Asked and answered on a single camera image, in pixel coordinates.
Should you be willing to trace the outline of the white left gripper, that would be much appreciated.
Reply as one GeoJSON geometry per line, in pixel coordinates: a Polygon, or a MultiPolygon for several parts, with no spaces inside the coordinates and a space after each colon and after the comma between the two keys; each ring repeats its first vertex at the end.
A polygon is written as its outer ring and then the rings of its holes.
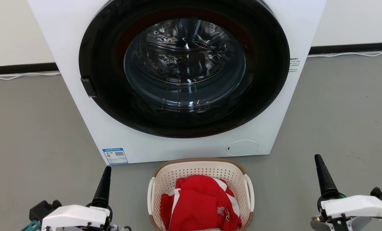
{"type": "Polygon", "coordinates": [[[113,231],[109,206],[112,168],[102,174],[93,200],[87,206],[69,205],[55,209],[42,220],[42,231],[113,231]]]}

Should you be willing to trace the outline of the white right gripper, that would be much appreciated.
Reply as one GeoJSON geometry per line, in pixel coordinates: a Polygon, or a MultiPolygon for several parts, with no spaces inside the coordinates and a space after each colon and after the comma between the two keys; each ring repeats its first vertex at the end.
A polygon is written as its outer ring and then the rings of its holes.
{"type": "Polygon", "coordinates": [[[314,156],[321,196],[319,216],[312,217],[315,231],[362,231],[371,219],[382,220],[382,201],[375,196],[340,193],[320,154],[314,156]]]}

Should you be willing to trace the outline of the blue energy label sticker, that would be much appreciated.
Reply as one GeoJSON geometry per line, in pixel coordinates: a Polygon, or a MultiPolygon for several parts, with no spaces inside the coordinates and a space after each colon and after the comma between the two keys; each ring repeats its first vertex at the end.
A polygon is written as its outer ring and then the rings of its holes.
{"type": "Polygon", "coordinates": [[[123,148],[108,148],[102,151],[107,165],[128,164],[123,148]]]}

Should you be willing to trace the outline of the cream perforated laundry basket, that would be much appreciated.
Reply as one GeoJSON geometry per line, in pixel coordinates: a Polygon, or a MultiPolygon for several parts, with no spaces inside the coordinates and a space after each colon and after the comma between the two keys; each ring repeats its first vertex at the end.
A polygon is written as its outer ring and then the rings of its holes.
{"type": "Polygon", "coordinates": [[[224,180],[235,194],[241,212],[242,227],[246,231],[254,217],[254,190],[245,169],[235,161],[223,158],[188,158],[166,161],[156,169],[147,192],[147,206],[151,225],[156,231],[166,231],[160,216],[163,193],[173,190],[181,177],[206,175],[224,180]]]}

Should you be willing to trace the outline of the red and white garment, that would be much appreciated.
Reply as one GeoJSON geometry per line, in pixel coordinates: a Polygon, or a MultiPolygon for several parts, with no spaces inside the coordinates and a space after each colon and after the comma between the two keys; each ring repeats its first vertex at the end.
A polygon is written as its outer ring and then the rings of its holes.
{"type": "Polygon", "coordinates": [[[240,214],[227,183],[205,175],[179,178],[160,200],[160,216],[168,231],[236,231],[242,227],[240,214]]]}

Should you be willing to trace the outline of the round black glass washer door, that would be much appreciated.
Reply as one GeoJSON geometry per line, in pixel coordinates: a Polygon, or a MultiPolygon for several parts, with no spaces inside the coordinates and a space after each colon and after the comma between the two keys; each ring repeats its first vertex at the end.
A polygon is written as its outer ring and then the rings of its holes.
{"type": "Polygon", "coordinates": [[[112,0],[79,50],[103,111],[168,138],[255,119],[281,92],[289,62],[288,34],[258,0],[112,0]]]}

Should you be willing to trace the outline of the white front-load washing machine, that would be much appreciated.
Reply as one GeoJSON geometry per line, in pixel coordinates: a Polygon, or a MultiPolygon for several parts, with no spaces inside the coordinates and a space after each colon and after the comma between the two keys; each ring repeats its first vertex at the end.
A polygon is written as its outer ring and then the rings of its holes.
{"type": "Polygon", "coordinates": [[[258,143],[251,155],[268,155],[275,143],[311,48],[327,0],[258,0],[274,13],[288,34],[290,58],[299,58],[272,104],[255,119],[233,130],[198,138],[168,138],[143,133],[109,116],[89,98],[81,82],[79,50],[84,33],[97,13],[112,0],[28,0],[56,65],[105,161],[103,149],[123,148],[128,163],[182,158],[231,157],[229,144],[258,143]]]}

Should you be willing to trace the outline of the round white filter cover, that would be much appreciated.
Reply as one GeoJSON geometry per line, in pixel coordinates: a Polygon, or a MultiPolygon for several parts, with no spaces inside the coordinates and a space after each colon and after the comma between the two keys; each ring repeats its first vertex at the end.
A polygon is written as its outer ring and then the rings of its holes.
{"type": "Polygon", "coordinates": [[[246,156],[257,152],[258,146],[253,140],[239,140],[229,144],[226,152],[231,156],[246,156]]]}

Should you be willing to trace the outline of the black wall baseboard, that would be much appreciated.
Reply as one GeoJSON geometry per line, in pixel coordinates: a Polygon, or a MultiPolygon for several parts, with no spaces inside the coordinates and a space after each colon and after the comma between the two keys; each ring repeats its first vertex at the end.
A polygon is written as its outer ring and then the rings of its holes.
{"type": "Polygon", "coordinates": [[[315,46],[311,47],[309,55],[321,54],[339,54],[348,52],[374,52],[382,51],[382,43],[367,43],[367,44],[345,44],[334,46],[315,46]]]}
{"type": "Polygon", "coordinates": [[[56,72],[59,71],[56,63],[18,64],[0,66],[0,75],[31,73],[31,72],[56,72]]]}

